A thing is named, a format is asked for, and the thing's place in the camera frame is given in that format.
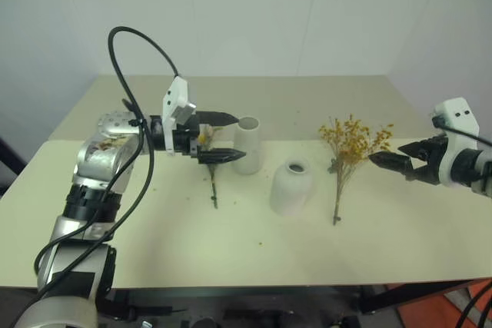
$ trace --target white cylindrical vase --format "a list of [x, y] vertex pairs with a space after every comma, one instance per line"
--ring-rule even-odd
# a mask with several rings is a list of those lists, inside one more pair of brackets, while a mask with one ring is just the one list
[[292, 158], [275, 172], [271, 185], [270, 206], [280, 215], [298, 214], [313, 187], [313, 175], [307, 160]]
[[239, 174], [253, 174], [261, 168], [260, 121], [253, 117], [243, 117], [236, 124], [234, 149], [246, 153], [245, 157], [232, 162]]

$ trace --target white wall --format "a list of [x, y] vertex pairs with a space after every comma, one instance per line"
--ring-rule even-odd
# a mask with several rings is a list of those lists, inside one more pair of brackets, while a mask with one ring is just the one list
[[423, 114], [464, 96], [492, 133], [492, 0], [429, 0], [389, 74]]
[[[433, 2], [437, 9], [442, 8], [435, 16]], [[484, 99], [478, 96], [487, 90], [483, 76], [490, 63], [482, 65], [485, 57], [477, 55], [477, 45], [490, 56], [490, 39], [486, 46], [481, 37], [488, 29], [471, 30], [491, 24], [490, 6], [485, 3], [0, 0], [0, 135], [29, 159], [94, 76], [113, 73], [106, 38], [115, 25], [130, 25], [149, 34], [187, 76], [385, 75], [391, 71], [394, 83], [417, 106], [426, 109], [431, 101], [433, 104], [443, 99], [437, 92], [444, 83], [449, 86], [451, 76], [456, 81], [474, 81], [469, 95], [477, 101], [482, 99], [478, 101], [482, 105]], [[454, 17], [466, 22], [467, 27], [459, 28], [455, 19], [442, 19], [441, 14], [447, 14], [453, 6]], [[434, 28], [439, 31], [429, 32]], [[459, 73], [452, 71], [437, 78], [430, 70], [443, 69], [444, 57], [440, 54], [450, 54], [449, 40], [456, 32], [463, 35], [460, 53], [466, 54], [467, 61], [475, 61], [474, 71], [459, 69]], [[159, 56], [131, 35], [121, 35], [116, 48], [127, 74], [170, 74]], [[422, 50], [434, 50], [434, 54], [419, 61]], [[456, 70], [460, 53], [453, 54], [453, 62], [444, 67]], [[396, 60], [397, 67], [392, 68]], [[467, 63], [467, 70], [473, 69], [471, 66]], [[435, 94], [421, 102], [421, 87], [429, 80], [436, 81]]]

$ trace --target black cable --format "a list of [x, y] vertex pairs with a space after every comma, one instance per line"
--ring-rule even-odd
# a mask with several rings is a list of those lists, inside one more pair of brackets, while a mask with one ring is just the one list
[[480, 315], [480, 320], [478, 321], [477, 328], [484, 328], [490, 308], [492, 308], [492, 297], [489, 299], [489, 302], [484, 307], [484, 311], [482, 311], [482, 314]]
[[134, 35], [140, 36], [144, 40], [148, 41], [152, 46], [154, 46], [161, 54], [164, 56], [166, 61], [168, 61], [169, 65], [171, 66], [175, 77], [179, 75], [178, 69], [175, 67], [175, 64], [172, 62], [172, 60], [168, 57], [166, 52], [162, 50], [162, 48], [157, 45], [152, 39], [150, 39], [147, 35], [142, 34], [140, 31], [137, 31], [133, 28], [125, 27], [125, 26], [118, 26], [113, 28], [108, 35], [108, 50], [109, 50], [109, 56], [111, 59], [111, 63], [113, 64], [113, 68], [115, 69], [116, 75], [118, 76], [118, 80], [120, 81], [121, 86], [125, 90], [126, 95], [128, 96], [128, 99], [130, 100], [135, 117], [138, 119], [138, 124], [140, 127], [143, 129], [143, 132], [145, 134], [145, 138], [147, 139], [147, 145], [148, 145], [148, 173], [147, 177], [145, 178], [144, 186], [142, 187], [140, 193], [138, 194], [137, 198], [135, 199], [134, 203], [128, 208], [128, 210], [123, 214], [123, 216], [111, 227], [108, 232], [102, 236], [100, 239], [95, 241], [91, 247], [89, 247], [84, 253], [82, 253], [79, 257], [77, 257], [74, 261], [72, 261], [62, 272], [58, 273], [56, 278], [51, 280], [49, 283], [47, 283], [43, 288], [41, 288], [36, 296], [22, 309], [22, 311], [17, 315], [15, 320], [12, 322], [11, 327], [14, 327], [17, 321], [20, 319], [22, 314], [34, 303], [38, 302], [54, 285], [60, 283], [67, 275], [71, 272], [73, 268], [78, 266], [86, 257], [88, 257], [94, 250], [96, 250], [99, 246], [101, 246], [126, 220], [127, 218], [133, 213], [135, 208], [138, 206], [140, 203], [141, 199], [145, 195], [145, 192], [147, 192], [148, 186], [151, 183], [152, 179], [152, 174], [154, 172], [154, 143], [152, 141], [151, 137], [151, 132], [147, 126], [147, 122], [145, 121], [145, 116], [143, 115], [140, 106], [138, 105], [137, 100], [135, 99], [135, 96], [131, 92], [131, 89], [129, 88], [125, 77], [121, 73], [121, 69], [119, 68], [118, 62], [116, 61], [115, 57], [115, 48], [113, 45], [113, 41], [115, 38], [115, 35], [121, 31], [126, 31], [129, 33], [132, 33]]
[[[102, 195], [101, 202], [105, 202], [106, 198], [109, 195], [109, 191], [112, 189], [112, 187], [115, 185], [116, 181], [119, 179], [119, 177], [130, 167], [135, 159], [137, 159], [138, 155], [140, 155], [141, 149], [144, 147], [144, 132], [141, 129], [141, 127], [138, 127], [138, 146], [135, 152], [130, 156], [130, 158], [121, 166], [121, 168], [118, 170], [118, 172], [113, 176], [113, 178], [108, 182], [108, 186], [106, 186], [105, 192]], [[57, 239], [54, 239], [53, 241], [50, 241], [48, 244], [46, 244], [38, 253], [38, 255], [35, 258], [34, 261], [34, 271], [36, 273], [36, 276], [39, 274], [39, 267], [41, 264], [41, 259], [43, 258], [43, 255], [51, 249], [53, 246], [56, 246], [57, 244], [67, 240], [68, 238], [71, 238], [73, 236], [76, 236], [78, 234], [81, 234], [85, 230], [87, 230], [92, 224], [95, 223], [95, 221], [98, 219], [99, 214], [101, 213], [100, 209], [97, 209], [92, 218], [84, 224], [82, 227], [70, 232], [69, 234], [65, 234]]]
[[470, 300], [470, 302], [466, 305], [466, 307], [463, 309], [463, 312], [461, 312], [460, 319], [456, 322], [456, 328], [461, 328], [463, 326], [464, 321], [466, 320], [468, 314], [470, 313], [470, 310], [475, 306], [475, 303], [492, 287], [492, 281], [487, 283], [487, 285], [482, 288], [478, 293], [474, 296], [473, 299]]
[[474, 134], [469, 134], [468, 132], [457, 130], [456, 128], [451, 128], [445, 124], [436, 123], [434, 124], [434, 126], [435, 128], [440, 128], [443, 131], [453, 132], [454, 134], [460, 134], [462, 136], [473, 138], [475, 141], [481, 142], [482, 144], [492, 147], [492, 141], [489, 141], [483, 137], [475, 136]]

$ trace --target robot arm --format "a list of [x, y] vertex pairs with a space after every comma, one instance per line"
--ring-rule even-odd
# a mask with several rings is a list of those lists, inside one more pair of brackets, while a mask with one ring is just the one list
[[[436, 128], [445, 130], [443, 134], [399, 147], [406, 155], [380, 151], [369, 158], [378, 167], [402, 173], [409, 181], [448, 187], [461, 184], [492, 197], [492, 150], [478, 150], [477, 141], [471, 138], [478, 135], [479, 127], [467, 101], [455, 98], [439, 104], [432, 121]], [[425, 165], [414, 168], [410, 157]]]
[[[125, 163], [139, 150], [143, 135], [130, 111], [105, 114], [98, 122], [98, 132], [81, 147], [63, 214], [58, 216], [50, 241], [81, 229], [46, 250], [38, 266], [38, 289], [57, 277], [70, 263], [83, 254], [94, 242], [105, 237], [115, 224], [116, 214], [133, 169], [124, 170], [106, 193], [106, 188]], [[218, 112], [196, 111], [188, 100], [188, 83], [176, 77], [166, 92], [161, 116], [145, 118], [155, 150], [169, 154], [182, 153], [196, 157], [202, 164], [219, 164], [236, 160], [245, 153], [222, 148], [203, 151], [198, 143], [200, 124], [225, 126], [237, 118]], [[105, 242], [98, 246], [64, 280], [55, 284], [37, 303], [30, 306], [15, 325], [18, 328], [97, 326], [97, 310], [108, 301], [115, 272], [116, 249]]]

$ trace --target table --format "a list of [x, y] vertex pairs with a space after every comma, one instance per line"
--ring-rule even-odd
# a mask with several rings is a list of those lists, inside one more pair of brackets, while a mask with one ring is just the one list
[[[101, 96], [97, 86], [89, 96]], [[75, 111], [89, 103], [86, 95]], [[82, 116], [68, 118], [61, 128], [77, 134], [66, 128]], [[82, 143], [62, 139], [63, 130], [0, 201], [0, 251], [8, 255], [0, 263], [0, 286], [35, 286], [32, 261], [65, 205]], [[396, 138], [392, 147], [412, 140]], [[334, 227], [335, 178], [327, 172], [331, 154], [323, 143], [270, 140], [264, 152], [257, 174], [240, 176], [229, 164], [218, 169], [217, 210], [205, 167], [158, 153], [149, 192], [111, 242], [118, 250], [113, 287], [300, 287], [492, 276], [490, 199], [463, 187], [407, 182], [367, 163], [349, 183], [342, 221]], [[275, 169], [292, 155], [309, 160], [315, 189], [298, 217], [280, 217], [270, 210], [268, 194]], [[146, 166], [140, 157], [120, 211], [135, 198]]]

